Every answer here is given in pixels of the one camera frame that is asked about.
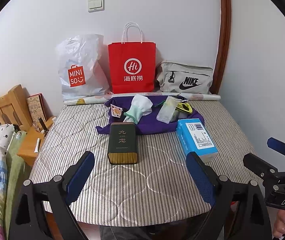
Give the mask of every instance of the gray striped bedsheet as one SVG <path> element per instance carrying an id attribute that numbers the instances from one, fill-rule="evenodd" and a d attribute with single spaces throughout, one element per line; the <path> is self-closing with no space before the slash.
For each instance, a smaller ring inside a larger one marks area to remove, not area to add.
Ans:
<path id="1" fill-rule="evenodd" d="M 191 101 L 205 119 L 219 154 L 210 165 L 234 182 L 259 180 L 242 163 L 255 151 L 239 126 L 218 101 Z M 189 175 L 175 132 L 139 135 L 139 163 L 110 165 L 109 135 L 95 126 L 108 123 L 103 104 L 64 106 L 50 129 L 33 166 L 34 183 L 49 181 L 75 164 L 84 151 L 95 155 L 95 167 L 78 200 L 70 208 L 76 220 L 108 226 L 147 226 L 189 218 L 210 210 Z M 51 212 L 48 202 L 46 211 Z"/>

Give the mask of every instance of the bag zipper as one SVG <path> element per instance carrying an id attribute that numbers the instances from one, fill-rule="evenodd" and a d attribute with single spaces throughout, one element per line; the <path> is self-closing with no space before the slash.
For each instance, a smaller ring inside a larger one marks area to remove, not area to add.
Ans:
<path id="1" fill-rule="evenodd" d="M 181 65 L 181 66 L 187 66 L 187 67 L 209 68 L 209 69 L 213 70 L 213 68 L 211 68 L 211 67 L 193 66 L 193 65 L 182 64 L 182 63 L 178 63 L 178 62 L 174 62 L 174 61 L 162 61 L 156 66 L 156 68 L 159 67 L 161 64 L 164 64 L 164 63 L 173 63 L 173 64 L 177 64 L 177 65 Z"/>
<path id="2" fill-rule="evenodd" d="M 186 72 L 186 71 L 181 71 L 181 70 L 168 70 L 168 72 L 172 72 L 172 75 L 174 75 L 174 72 L 183 72 L 183 73 L 188 73 L 188 74 L 197 74 L 197 75 L 203 75 L 203 76 L 210 77 L 207 74 L 191 73 L 191 72 Z"/>

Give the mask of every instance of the bolt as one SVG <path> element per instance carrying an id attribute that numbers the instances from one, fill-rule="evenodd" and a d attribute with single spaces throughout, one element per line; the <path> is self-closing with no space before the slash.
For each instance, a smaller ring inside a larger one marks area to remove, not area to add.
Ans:
<path id="1" fill-rule="evenodd" d="M 253 186 L 257 186 L 258 185 L 258 183 L 255 180 L 251 180 L 250 184 L 253 185 Z"/>
<path id="2" fill-rule="evenodd" d="M 30 180 L 29 179 L 26 179 L 24 182 L 23 182 L 23 185 L 24 186 L 28 186 L 30 184 Z"/>
<path id="3" fill-rule="evenodd" d="M 61 181 L 61 179 L 62 179 L 61 175 L 56 175 L 53 177 L 53 181 L 55 181 L 55 182 Z"/>
<path id="4" fill-rule="evenodd" d="M 228 180 L 228 178 L 227 178 L 225 175 L 220 175 L 220 176 L 219 176 L 219 179 L 220 179 L 221 181 L 227 181 L 227 180 Z"/>

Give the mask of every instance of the person's hand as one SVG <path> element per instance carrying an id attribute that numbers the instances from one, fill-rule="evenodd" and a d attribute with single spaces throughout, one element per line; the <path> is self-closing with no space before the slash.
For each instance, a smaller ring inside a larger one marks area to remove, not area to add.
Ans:
<path id="1" fill-rule="evenodd" d="M 274 223 L 274 230 L 272 234 L 276 238 L 280 238 L 285 234 L 285 210 L 279 210 L 277 213 L 277 219 Z"/>

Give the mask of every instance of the book cover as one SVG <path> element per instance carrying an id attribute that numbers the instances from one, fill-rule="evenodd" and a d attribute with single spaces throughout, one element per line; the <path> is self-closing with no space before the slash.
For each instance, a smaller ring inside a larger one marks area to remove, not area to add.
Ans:
<path id="1" fill-rule="evenodd" d="M 44 120 L 44 122 L 47 121 L 42 101 L 42 94 L 37 94 L 28 97 L 27 104 L 33 122 L 39 122 L 38 119 L 40 117 Z"/>
<path id="2" fill-rule="evenodd" d="M 133 122 L 111 124 L 107 152 L 111 164 L 138 163 L 136 127 Z"/>

